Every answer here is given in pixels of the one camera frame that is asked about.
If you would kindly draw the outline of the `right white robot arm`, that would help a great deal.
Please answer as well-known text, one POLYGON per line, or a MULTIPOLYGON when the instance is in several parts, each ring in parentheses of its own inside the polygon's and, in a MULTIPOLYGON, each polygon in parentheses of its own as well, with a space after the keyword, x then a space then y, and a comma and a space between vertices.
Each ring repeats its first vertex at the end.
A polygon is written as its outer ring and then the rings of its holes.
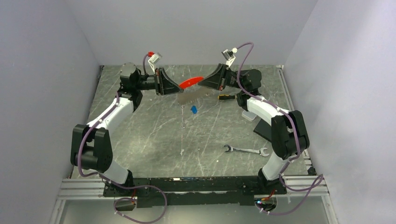
POLYGON ((268 162, 259 170, 257 187, 264 194, 270 193, 286 166, 309 147, 309 137, 300 111, 288 111, 268 101, 259 93, 262 73, 257 69, 232 71, 219 64, 215 71, 198 85, 222 91, 225 87, 239 88, 238 106, 259 117, 267 133, 266 138, 273 152, 268 162))

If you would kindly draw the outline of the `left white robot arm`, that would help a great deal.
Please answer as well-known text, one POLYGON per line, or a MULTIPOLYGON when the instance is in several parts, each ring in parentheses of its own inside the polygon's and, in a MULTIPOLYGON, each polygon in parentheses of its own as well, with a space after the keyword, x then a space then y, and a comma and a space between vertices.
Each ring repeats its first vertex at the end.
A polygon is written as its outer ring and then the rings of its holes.
POLYGON ((113 159, 111 135, 121 122, 139 107, 143 91, 154 90, 157 95, 182 93, 184 90, 171 80, 164 68, 156 68, 152 75, 142 74, 133 63, 121 66, 120 87, 112 103, 95 119, 78 124, 72 131, 71 164, 82 177, 98 175, 122 196, 134 190, 133 174, 113 159))

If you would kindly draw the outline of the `blue tagged key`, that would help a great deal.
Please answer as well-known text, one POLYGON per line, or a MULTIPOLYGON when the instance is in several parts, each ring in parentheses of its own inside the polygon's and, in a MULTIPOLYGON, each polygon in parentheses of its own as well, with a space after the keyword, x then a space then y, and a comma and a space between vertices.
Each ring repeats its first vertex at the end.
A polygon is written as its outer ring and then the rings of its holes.
POLYGON ((193 114, 196 114, 196 113, 198 112, 198 110, 197 110, 197 108, 196 108, 195 105, 193 105, 193 106, 191 107, 191 112, 192 112, 193 114))

